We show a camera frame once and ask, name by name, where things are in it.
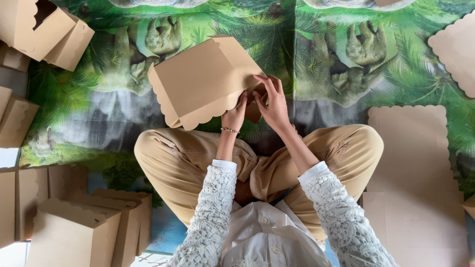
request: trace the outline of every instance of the bracelet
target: bracelet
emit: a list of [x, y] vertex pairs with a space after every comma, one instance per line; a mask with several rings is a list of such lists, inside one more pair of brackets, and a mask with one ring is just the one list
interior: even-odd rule
[[232, 133], [237, 133], [237, 134], [240, 133], [239, 131], [236, 131], [234, 129], [229, 129], [229, 128], [226, 128], [226, 127], [221, 127], [221, 130], [222, 131], [230, 131]]

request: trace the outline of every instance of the woman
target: woman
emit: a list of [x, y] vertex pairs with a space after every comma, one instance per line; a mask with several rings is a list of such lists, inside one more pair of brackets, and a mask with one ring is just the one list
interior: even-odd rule
[[[269, 104], [258, 93], [254, 100], [286, 145], [271, 157], [257, 157], [236, 140], [246, 92], [221, 117], [221, 135], [158, 129], [137, 141], [145, 174], [189, 228], [169, 265], [332, 266], [323, 253], [328, 235], [341, 266], [397, 266], [356, 203], [382, 153], [378, 134], [348, 125], [301, 139], [289, 122], [281, 81], [254, 77], [265, 84]], [[254, 197], [261, 201], [249, 203]]]

